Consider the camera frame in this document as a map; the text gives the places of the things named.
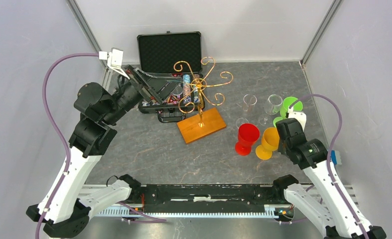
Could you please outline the clear wine glass front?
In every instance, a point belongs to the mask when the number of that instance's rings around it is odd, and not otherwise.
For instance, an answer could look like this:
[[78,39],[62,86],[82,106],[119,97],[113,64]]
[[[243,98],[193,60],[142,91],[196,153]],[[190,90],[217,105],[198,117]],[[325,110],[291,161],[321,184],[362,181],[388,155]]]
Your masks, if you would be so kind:
[[246,94],[243,97],[242,115],[236,120],[236,127],[239,128],[243,124],[250,123],[250,118],[257,103],[255,95]]

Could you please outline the clear wine glass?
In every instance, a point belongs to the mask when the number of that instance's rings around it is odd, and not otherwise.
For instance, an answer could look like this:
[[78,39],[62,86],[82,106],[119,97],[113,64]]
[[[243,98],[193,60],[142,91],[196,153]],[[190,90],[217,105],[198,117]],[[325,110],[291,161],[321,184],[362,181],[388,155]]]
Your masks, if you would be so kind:
[[243,124],[250,123],[250,118],[257,103],[255,95],[246,94],[243,97],[242,115],[236,120],[236,127],[239,128]]
[[282,103],[283,99],[280,95],[271,94],[263,107],[264,113],[259,117],[259,124],[266,126],[270,118],[279,112]]

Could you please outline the red wine glass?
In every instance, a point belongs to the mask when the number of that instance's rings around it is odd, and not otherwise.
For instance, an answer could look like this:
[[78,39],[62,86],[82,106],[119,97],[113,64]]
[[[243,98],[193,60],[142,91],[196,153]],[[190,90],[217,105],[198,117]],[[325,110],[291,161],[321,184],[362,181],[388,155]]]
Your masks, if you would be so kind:
[[238,129],[238,141],[235,144],[235,151],[238,155],[247,156],[250,154],[252,146],[260,137],[259,129],[251,124],[242,124]]

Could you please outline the clear wine glass back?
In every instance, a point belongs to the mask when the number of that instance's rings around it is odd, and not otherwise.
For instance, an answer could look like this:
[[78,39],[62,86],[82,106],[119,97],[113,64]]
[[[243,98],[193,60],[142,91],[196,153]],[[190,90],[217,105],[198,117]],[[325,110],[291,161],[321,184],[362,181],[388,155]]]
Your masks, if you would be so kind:
[[270,118],[279,112],[282,103],[283,99],[280,95],[271,94],[263,107],[264,113],[259,117],[259,124],[266,126]]

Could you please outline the yellow wine glass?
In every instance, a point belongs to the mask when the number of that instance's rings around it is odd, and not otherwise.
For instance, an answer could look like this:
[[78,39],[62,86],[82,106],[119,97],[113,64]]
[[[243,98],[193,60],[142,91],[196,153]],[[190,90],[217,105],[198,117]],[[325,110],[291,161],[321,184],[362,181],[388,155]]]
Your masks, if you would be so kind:
[[256,156],[261,160],[269,160],[279,145],[277,128],[267,128],[261,137],[261,143],[256,147]]

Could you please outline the green wine glass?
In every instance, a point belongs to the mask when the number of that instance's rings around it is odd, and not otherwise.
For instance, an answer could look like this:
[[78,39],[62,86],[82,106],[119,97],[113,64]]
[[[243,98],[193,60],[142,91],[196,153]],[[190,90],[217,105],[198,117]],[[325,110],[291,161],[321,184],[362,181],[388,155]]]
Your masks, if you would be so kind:
[[279,110],[280,116],[276,117],[273,120],[273,126],[276,127],[276,124],[284,119],[287,119],[287,112],[288,111],[298,111],[298,112],[303,112],[303,103],[298,100],[296,97],[287,97],[283,100],[283,103],[281,105],[281,108]]

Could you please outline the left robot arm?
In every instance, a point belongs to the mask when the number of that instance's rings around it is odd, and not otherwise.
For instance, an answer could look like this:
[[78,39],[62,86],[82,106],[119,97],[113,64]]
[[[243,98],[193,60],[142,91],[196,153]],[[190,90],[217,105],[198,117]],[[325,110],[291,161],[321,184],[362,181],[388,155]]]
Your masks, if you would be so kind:
[[80,120],[69,139],[64,139],[66,157],[46,197],[29,206],[27,216],[37,222],[37,231],[51,238],[71,239],[80,234],[99,212],[118,202],[137,202],[140,183],[130,175],[89,196],[79,192],[90,172],[108,150],[117,134],[116,123],[141,101],[162,103],[183,79],[168,74],[152,74],[126,66],[114,93],[90,82],[78,91],[74,108]]

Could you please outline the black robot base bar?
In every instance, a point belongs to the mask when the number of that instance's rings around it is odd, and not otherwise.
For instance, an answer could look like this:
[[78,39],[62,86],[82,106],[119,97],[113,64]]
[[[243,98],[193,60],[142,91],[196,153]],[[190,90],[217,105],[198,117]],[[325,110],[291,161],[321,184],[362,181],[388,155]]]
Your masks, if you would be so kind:
[[286,203],[262,184],[147,184],[141,192],[148,213],[260,213]]

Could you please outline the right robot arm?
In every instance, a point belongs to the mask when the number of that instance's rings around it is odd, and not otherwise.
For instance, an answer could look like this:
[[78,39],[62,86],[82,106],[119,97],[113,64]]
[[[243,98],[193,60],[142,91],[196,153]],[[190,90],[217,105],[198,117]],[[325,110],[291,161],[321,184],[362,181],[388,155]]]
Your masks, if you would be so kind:
[[301,123],[294,118],[278,121],[276,129],[279,152],[299,166],[324,204],[309,195],[292,175],[274,180],[272,197],[276,202],[289,202],[298,208],[325,239],[387,238],[384,229],[373,226],[340,185],[329,151],[320,140],[307,140]]

